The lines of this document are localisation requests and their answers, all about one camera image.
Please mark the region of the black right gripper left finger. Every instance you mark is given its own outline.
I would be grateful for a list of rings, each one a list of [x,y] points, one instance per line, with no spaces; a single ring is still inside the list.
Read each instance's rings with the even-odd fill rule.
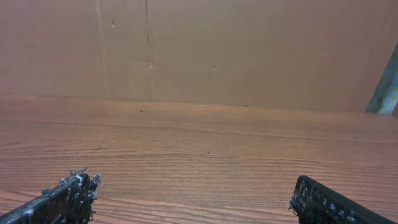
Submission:
[[[86,169],[70,172],[53,189],[1,215],[1,224],[86,224],[93,220],[93,203],[101,174],[90,177]]]

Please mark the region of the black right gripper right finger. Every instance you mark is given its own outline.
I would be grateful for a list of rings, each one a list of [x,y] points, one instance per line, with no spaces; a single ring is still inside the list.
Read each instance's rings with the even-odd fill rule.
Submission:
[[[396,224],[306,175],[298,177],[288,209],[300,224]]]

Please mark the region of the teal object at wall edge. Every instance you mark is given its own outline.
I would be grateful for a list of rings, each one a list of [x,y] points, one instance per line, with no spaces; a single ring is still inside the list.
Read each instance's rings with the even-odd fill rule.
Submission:
[[[393,115],[397,105],[397,45],[365,109],[366,113]]]

